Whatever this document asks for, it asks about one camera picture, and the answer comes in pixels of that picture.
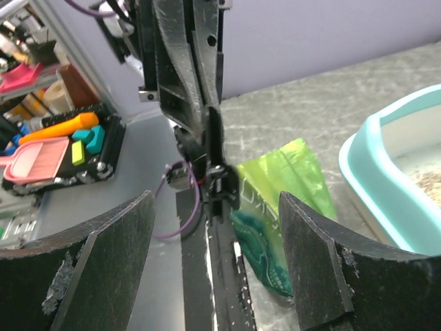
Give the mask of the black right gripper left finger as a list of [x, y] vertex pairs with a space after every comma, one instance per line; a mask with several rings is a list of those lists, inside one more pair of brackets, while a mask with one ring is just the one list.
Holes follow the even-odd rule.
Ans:
[[1, 251], [2, 330], [125, 330], [154, 227], [151, 192]]

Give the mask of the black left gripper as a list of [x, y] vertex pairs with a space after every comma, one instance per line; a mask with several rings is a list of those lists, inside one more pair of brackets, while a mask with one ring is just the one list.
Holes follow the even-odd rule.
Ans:
[[135, 1], [143, 65], [141, 102], [159, 101], [164, 115], [194, 138], [203, 135], [203, 105], [219, 108], [217, 1], [189, 1], [190, 44], [183, 1]]

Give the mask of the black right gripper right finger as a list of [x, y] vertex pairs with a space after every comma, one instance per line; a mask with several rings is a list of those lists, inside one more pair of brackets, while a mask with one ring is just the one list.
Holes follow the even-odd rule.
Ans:
[[280, 194], [301, 330], [439, 330], [440, 258], [379, 243]]

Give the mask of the green litter bag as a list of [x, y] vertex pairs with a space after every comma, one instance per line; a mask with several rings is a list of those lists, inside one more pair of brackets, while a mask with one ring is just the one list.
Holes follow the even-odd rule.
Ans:
[[240, 207], [231, 220], [241, 249], [257, 279], [270, 291], [292, 297], [283, 249], [278, 204], [289, 192], [334, 220], [336, 209], [319, 161], [307, 143], [295, 139], [237, 166]]

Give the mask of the teal litter box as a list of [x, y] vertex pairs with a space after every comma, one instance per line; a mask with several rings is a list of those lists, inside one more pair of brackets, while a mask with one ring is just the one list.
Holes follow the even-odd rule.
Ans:
[[367, 117], [341, 146], [340, 172], [353, 204], [379, 241], [440, 254], [440, 86], [413, 92]]

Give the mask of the black bag clip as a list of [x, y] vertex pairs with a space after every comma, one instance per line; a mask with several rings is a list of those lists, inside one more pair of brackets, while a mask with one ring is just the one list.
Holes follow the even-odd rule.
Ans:
[[219, 109], [207, 108], [205, 117], [205, 187], [209, 222], [224, 223], [240, 206], [237, 169], [228, 164], [223, 148], [224, 130]]

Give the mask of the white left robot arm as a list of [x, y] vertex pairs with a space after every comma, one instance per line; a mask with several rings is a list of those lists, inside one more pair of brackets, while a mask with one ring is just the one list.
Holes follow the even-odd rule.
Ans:
[[223, 9], [218, 1], [104, 1], [93, 8], [120, 57], [142, 64], [140, 91], [203, 144], [220, 112]]

